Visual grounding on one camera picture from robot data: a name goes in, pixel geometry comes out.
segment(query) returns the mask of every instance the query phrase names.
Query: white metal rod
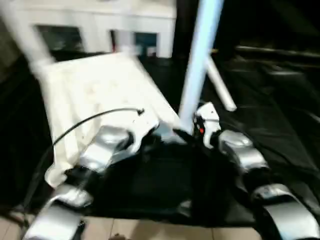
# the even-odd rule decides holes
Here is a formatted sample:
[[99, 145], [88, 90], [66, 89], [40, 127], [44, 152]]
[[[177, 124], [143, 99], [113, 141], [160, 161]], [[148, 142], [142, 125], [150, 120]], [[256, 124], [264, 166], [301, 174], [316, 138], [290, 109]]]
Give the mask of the white metal rod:
[[213, 83], [217, 94], [220, 97], [221, 102], [223, 103], [226, 110], [233, 112], [237, 109], [237, 106], [232, 99], [220, 73], [215, 65], [213, 59], [209, 56], [206, 61], [206, 67], [208, 71], [208, 76], [211, 82]]
[[191, 133], [193, 114], [198, 107], [205, 81], [207, 59], [216, 38], [224, 0], [201, 0], [194, 28], [179, 117], [182, 128]]

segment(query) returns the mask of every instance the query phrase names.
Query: floor tile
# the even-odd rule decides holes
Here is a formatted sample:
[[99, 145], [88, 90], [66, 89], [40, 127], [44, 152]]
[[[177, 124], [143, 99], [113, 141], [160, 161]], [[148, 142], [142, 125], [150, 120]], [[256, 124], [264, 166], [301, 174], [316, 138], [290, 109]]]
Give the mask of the floor tile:
[[4, 238], [6, 232], [10, 226], [10, 221], [5, 218], [0, 217], [0, 240]]
[[214, 228], [214, 240], [260, 240], [256, 230], [250, 227], [244, 228]]
[[21, 228], [16, 223], [10, 223], [3, 240], [17, 240], [21, 234]]
[[84, 240], [107, 240], [111, 235], [112, 218], [86, 217]]
[[124, 235], [131, 240], [212, 240], [211, 229], [157, 223], [146, 220], [115, 219], [112, 236]]

